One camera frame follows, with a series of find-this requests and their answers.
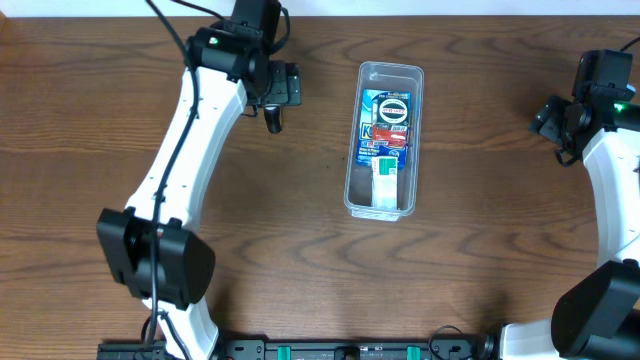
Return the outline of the dark bottle white cap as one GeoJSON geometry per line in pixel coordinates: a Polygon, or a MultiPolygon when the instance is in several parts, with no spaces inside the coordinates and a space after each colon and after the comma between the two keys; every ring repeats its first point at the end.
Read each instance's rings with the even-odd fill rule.
{"type": "Polygon", "coordinates": [[[272,134],[278,134],[282,131],[281,107],[266,106],[263,108],[263,114],[267,129],[272,134]]]}

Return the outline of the blue Kool Fever box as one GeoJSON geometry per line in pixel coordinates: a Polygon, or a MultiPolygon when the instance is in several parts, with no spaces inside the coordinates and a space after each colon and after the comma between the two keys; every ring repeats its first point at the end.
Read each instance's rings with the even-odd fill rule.
{"type": "Polygon", "coordinates": [[[381,141],[373,139],[373,126],[376,125],[377,97],[388,92],[409,93],[410,94],[410,121],[407,127],[409,135],[411,132],[411,93],[389,90],[364,89],[362,102],[360,105],[360,117],[357,128],[356,142],[356,162],[361,166],[370,166],[374,157],[393,156],[398,159],[398,169],[402,170],[406,165],[407,151],[409,145],[409,135],[407,145],[403,148],[389,147],[381,141]]]}

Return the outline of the green round-label box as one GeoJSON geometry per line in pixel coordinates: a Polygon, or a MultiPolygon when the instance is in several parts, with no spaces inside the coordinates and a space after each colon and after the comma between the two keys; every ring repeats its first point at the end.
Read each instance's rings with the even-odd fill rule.
{"type": "Polygon", "coordinates": [[[376,124],[382,127],[407,126],[410,121],[410,94],[388,92],[377,97],[376,124]]]}

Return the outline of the red small box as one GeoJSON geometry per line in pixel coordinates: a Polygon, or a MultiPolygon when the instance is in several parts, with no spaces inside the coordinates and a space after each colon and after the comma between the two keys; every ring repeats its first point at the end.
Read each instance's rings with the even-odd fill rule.
{"type": "Polygon", "coordinates": [[[409,128],[407,126],[393,125],[383,127],[381,125],[373,126],[373,139],[381,141],[386,146],[403,148],[407,145],[409,128]]]}

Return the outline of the green white medicine box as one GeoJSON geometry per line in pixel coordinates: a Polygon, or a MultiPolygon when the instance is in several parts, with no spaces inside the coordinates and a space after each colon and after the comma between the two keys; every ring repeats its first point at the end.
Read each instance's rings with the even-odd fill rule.
{"type": "Polygon", "coordinates": [[[395,210],[398,207],[398,159],[393,156],[374,157],[372,168],[372,206],[395,210]]]}

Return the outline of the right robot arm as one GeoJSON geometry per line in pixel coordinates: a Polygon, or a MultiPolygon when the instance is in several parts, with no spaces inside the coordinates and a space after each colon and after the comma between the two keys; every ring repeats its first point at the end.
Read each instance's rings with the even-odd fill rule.
{"type": "Polygon", "coordinates": [[[502,328],[501,359],[639,356],[639,108],[594,98],[582,162],[598,226],[596,270],[566,292],[550,318],[502,328]]]}

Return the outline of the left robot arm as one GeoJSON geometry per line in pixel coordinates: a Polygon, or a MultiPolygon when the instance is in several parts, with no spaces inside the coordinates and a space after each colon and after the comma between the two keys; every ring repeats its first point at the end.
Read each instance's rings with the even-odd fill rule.
{"type": "Polygon", "coordinates": [[[100,359],[214,359],[219,328],[206,291],[216,255],[198,233],[204,198],[232,127],[246,107],[301,103],[299,68],[273,60],[286,45],[265,30],[219,22],[179,45],[185,71],[158,153],[121,211],[104,209],[96,233],[115,282],[149,308],[139,343],[99,345],[100,359]]]}

